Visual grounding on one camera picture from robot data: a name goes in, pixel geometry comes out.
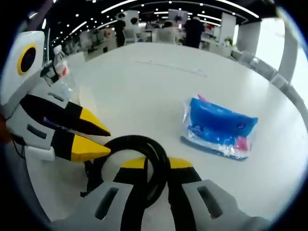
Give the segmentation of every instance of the person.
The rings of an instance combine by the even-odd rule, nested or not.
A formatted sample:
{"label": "person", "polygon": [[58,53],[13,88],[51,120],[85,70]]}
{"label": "person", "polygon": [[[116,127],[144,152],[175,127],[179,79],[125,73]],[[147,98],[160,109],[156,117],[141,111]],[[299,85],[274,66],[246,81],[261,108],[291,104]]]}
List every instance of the person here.
{"label": "person", "polygon": [[161,29],[158,30],[158,37],[160,34],[164,32],[171,32],[171,37],[175,39],[175,43],[177,43],[180,39],[180,34],[176,28],[173,27],[173,23],[170,21],[166,21]]}
{"label": "person", "polygon": [[200,18],[193,17],[192,20],[187,21],[184,28],[186,31],[186,41],[184,45],[199,48],[202,32],[205,31],[205,27],[203,23],[200,22]]}
{"label": "person", "polygon": [[115,33],[116,33],[116,44],[117,47],[124,46],[125,43],[125,36],[124,36],[124,28],[126,26],[124,22],[125,15],[123,13],[120,13],[118,15],[118,21],[115,23]]}
{"label": "person", "polygon": [[137,38],[141,38],[142,33],[140,27],[138,26],[138,18],[132,18],[130,22],[132,23],[132,29],[134,30]]}

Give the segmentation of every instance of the table surface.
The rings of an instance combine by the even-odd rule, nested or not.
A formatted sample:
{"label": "table surface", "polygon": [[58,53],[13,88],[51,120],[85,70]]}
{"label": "table surface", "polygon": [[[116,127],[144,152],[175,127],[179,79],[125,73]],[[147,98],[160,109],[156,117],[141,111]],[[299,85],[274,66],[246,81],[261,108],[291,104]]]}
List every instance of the table surface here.
{"label": "table surface", "polygon": [[[98,117],[113,137],[139,134],[158,141],[168,156],[189,160],[203,180],[210,179],[233,195],[250,216],[274,219],[301,185],[308,134],[300,113],[266,79],[232,60],[184,46],[136,43],[85,63],[74,78],[92,90]],[[180,142],[183,102],[196,94],[259,118],[247,160],[208,154]],[[108,160],[103,172],[138,156],[122,152]],[[51,220],[72,213],[80,200],[78,190],[86,184],[82,165],[60,159],[52,163],[29,159],[27,164],[34,190]],[[167,201],[166,195],[161,200]],[[153,221],[155,207],[161,209],[162,204],[147,209],[143,227],[151,221],[164,230],[172,227],[172,218],[167,224],[159,210],[155,213],[159,222]]]}

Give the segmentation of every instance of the blue tissue package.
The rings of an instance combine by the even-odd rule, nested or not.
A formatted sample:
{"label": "blue tissue package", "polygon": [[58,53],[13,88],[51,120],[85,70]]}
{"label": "blue tissue package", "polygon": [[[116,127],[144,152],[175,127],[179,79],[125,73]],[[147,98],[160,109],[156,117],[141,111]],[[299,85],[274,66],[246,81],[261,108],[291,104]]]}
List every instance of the blue tissue package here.
{"label": "blue tissue package", "polygon": [[181,140],[206,152],[243,160],[248,157],[258,118],[242,115],[203,98],[192,98]]}

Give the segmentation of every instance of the coiled black cable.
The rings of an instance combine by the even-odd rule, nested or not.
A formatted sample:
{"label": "coiled black cable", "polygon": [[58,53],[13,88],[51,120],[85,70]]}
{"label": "coiled black cable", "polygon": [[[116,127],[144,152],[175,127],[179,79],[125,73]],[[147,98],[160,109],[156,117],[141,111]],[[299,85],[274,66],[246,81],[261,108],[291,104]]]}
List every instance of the coiled black cable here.
{"label": "coiled black cable", "polygon": [[[146,208],[150,207],[161,195],[165,188],[170,171],[170,162],[164,148],[156,141],[139,135],[129,135],[109,141],[104,145],[111,150],[109,156],[121,150],[134,150],[144,154],[153,166],[153,175],[146,186]],[[93,191],[103,183],[102,167],[108,157],[94,159],[88,172],[87,193]]]}

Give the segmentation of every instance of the yellow circle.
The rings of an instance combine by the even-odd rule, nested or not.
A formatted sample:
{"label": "yellow circle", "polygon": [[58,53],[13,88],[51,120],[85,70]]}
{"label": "yellow circle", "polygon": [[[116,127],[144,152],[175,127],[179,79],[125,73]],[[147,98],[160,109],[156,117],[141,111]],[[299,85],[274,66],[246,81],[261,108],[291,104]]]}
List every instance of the yellow circle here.
{"label": "yellow circle", "polygon": [[32,44],[26,46],[26,47],[23,49],[23,52],[22,52],[22,53],[20,54],[20,56],[19,56],[18,63],[17,63],[17,72],[18,72],[18,74],[20,74],[20,75],[24,75],[25,73],[28,72],[28,70],[25,71],[25,72],[22,71],[22,69],[21,69],[21,62],[22,62],[22,60],[23,60],[23,58],[24,58],[25,53],[26,53],[29,49],[31,49],[31,48],[34,48],[34,49],[36,50],[36,46],[35,46],[34,43],[32,43]]}

